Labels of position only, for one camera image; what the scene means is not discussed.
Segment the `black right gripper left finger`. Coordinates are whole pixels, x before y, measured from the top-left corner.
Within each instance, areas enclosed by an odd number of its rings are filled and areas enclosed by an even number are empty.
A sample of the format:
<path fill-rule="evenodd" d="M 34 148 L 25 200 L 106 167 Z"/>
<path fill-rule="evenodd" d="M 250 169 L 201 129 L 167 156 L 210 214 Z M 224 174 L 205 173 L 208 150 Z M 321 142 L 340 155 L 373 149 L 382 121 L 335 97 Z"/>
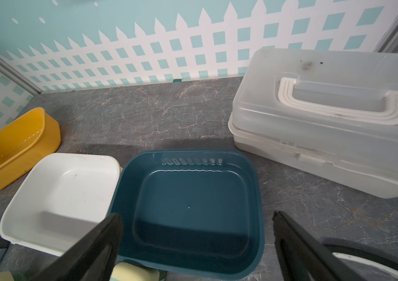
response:
<path fill-rule="evenodd" d="M 32 280 L 108 281 L 118 256 L 122 233 L 120 215 L 110 214 Z"/>

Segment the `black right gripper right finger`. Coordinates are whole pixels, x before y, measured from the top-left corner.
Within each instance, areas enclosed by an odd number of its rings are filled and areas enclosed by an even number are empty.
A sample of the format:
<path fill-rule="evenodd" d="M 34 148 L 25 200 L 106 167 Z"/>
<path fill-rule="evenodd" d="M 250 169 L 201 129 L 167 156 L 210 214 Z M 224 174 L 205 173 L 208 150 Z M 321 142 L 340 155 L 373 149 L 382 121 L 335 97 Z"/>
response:
<path fill-rule="evenodd" d="M 278 261 L 285 281 L 362 281 L 284 211 L 273 214 Z"/>

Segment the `white plastic storage box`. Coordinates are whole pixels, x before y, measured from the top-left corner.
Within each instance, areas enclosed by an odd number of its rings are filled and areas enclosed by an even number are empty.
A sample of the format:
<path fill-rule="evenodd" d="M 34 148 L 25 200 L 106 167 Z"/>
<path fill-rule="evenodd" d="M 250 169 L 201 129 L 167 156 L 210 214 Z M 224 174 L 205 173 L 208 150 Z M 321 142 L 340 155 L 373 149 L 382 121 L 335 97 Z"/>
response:
<path fill-rule="evenodd" d="M 8 204 L 0 222 L 1 237 L 62 256 L 106 217 L 121 171 L 111 156 L 46 156 Z"/>

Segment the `dark teal storage box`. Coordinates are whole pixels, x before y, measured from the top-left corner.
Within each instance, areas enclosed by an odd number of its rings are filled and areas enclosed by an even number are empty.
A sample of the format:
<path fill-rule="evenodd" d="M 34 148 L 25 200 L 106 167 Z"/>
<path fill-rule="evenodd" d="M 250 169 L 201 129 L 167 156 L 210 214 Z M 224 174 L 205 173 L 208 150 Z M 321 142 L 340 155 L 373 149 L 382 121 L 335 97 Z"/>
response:
<path fill-rule="evenodd" d="M 235 150 L 142 152 L 124 167 L 109 211 L 124 226 L 118 261 L 235 281 L 262 259 L 259 180 Z"/>

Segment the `yellow plastic storage box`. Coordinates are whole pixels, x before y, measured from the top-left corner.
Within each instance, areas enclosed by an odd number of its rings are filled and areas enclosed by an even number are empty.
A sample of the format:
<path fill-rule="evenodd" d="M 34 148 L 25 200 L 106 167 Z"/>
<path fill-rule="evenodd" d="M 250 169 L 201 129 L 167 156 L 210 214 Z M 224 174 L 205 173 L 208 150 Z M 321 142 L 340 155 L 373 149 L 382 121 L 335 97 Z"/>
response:
<path fill-rule="evenodd" d="M 0 190 L 56 152 L 61 143 L 58 122 L 39 107 L 0 130 Z"/>

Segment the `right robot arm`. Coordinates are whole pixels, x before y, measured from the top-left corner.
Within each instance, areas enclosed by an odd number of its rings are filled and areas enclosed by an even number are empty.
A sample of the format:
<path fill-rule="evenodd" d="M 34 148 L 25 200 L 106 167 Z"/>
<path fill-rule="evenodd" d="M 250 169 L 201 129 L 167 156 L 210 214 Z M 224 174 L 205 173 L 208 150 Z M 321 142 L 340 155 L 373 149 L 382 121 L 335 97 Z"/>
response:
<path fill-rule="evenodd" d="M 347 245 L 321 244 L 287 213 L 273 214 L 275 247 L 286 281 L 361 281 L 351 261 L 376 268 L 398 280 L 398 262 Z M 107 216 L 33 281 L 163 281 L 158 271 L 116 264 L 123 233 L 121 217 Z"/>

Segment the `green pencil sharpener upper right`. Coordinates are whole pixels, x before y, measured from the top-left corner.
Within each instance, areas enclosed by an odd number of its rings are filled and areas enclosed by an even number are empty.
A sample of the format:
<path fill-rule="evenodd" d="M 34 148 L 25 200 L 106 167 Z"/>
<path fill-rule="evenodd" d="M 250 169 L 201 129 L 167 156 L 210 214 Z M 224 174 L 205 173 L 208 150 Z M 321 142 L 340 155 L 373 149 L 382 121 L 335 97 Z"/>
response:
<path fill-rule="evenodd" d="M 126 262 L 116 264 L 110 277 L 110 281 L 158 281 L 159 279 L 159 270 Z"/>

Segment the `translucent plastic lidded case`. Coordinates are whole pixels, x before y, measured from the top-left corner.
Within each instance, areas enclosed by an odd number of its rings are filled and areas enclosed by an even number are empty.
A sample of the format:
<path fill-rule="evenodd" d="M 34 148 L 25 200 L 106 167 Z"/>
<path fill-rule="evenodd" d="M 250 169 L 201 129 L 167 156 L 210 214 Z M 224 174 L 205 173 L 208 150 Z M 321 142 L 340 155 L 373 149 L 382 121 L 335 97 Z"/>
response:
<path fill-rule="evenodd" d="M 398 197 L 398 53 L 260 49 L 228 126 L 244 151 Z"/>

